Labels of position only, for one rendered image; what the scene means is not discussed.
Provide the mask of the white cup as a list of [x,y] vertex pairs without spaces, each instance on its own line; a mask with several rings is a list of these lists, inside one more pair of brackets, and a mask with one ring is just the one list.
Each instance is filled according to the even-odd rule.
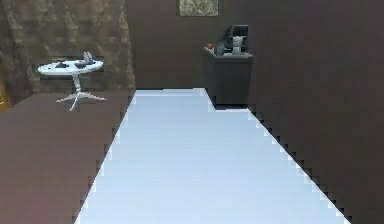
[[242,42],[243,42],[242,36],[234,36],[232,38],[232,44],[233,44],[232,54],[233,55],[241,54]]

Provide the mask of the black coffee maker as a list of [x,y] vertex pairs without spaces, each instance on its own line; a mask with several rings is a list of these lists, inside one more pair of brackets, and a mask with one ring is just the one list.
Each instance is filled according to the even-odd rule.
[[246,52],[248,49],[248,26],[233,24],[233,25],[229,25],[226,28],[222,38],[222,41],[224,43],[224,49],[226,52],[232,52],[232,49],[233,49],[232,38],[234,36],[243,37],[241,52],[242,53]]

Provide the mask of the dark grey cabinet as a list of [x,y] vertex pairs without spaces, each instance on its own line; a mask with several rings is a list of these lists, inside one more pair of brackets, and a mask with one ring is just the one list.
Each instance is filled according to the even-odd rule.
[[252,54],[217,56],[203,49],[204,88],[217,107],[246,107],[250,88]]

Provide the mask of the olive framed wall picture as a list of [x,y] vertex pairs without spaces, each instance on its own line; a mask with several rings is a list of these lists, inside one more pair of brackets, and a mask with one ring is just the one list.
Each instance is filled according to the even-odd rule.
[[178,0],[180,16],[218,16],[219,0]]

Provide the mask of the white round pedestal table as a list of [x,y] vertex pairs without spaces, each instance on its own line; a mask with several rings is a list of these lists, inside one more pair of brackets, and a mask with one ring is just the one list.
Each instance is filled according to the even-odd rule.
[[46,75],[46,76],[71,76],[75,92],[65,98],[59,99],[58,103],[73,100],[73,104],[70,108],[71,111],[75,109],[75,107],[78,104],[78,101],[82,98],[89,98],[89,99],[95,99],[100,101],[105,101],[105,98],[97,97],[95,95],[92,95],[89,92],[83,92],[81,88],[80,78],[79,76],[81,74],[86,74],[90,72],[97,71],[103,67],[103,62],[94,60],[92,64],[87,64],[85,68],[78,69],[74,64],[75,63],[82,63],[80,60],[68,60],[68,61],[62,61],[65,64],[68,64],[69,67],[67,68],[55,68],[60,62],[53,62],[50,64],[42,65],[38,68],[38,72]]

